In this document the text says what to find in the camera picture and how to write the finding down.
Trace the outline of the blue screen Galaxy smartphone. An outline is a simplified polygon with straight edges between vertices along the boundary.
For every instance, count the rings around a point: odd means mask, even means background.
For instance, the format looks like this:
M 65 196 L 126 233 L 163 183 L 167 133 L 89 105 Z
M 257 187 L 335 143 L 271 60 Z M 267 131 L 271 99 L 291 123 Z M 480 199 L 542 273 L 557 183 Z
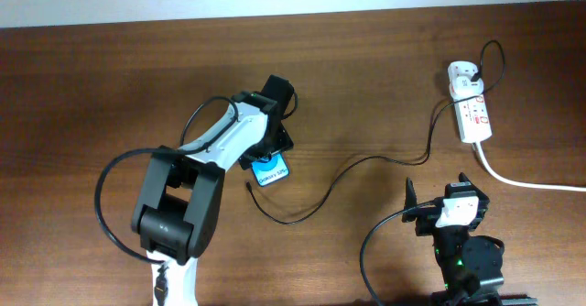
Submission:
M 289 175 L 288 164 L 282 154 L 276 154 L 271 159 L 263 159 L 252 163 L 252 172 L 260 187 L 283 180 Z

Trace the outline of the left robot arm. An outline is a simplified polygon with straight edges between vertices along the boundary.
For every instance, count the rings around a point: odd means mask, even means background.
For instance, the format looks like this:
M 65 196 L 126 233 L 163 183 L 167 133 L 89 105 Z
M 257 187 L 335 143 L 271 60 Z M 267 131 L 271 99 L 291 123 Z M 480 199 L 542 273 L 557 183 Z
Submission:
M 196 140 L 152 155 L 131 228 L 152 263 L 154 304 L 196 304 L 197 260 L 218 222 L 226 172 L 292 148 L 282 122 L 295 97 L 288 80 L 272 75 L 261 91 L 232 96 L 224 116 Z

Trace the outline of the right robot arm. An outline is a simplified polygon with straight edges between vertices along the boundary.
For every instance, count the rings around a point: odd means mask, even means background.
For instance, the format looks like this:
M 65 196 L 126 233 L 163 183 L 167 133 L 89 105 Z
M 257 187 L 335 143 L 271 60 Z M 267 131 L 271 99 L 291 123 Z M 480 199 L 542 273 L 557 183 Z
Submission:
M 488 211 L 489 197 L 464 173 L 445 186 L 444 195 L 419 203 L 413 181 L 406 179 L 404 223 L 416 224 L 417 236 L 433 237 L 434 257 L 445 288 L 429 296 L 430 305 L 537 305 L 527 295 L 503 296 L 505 243 L 488 235 L 472 236 Z

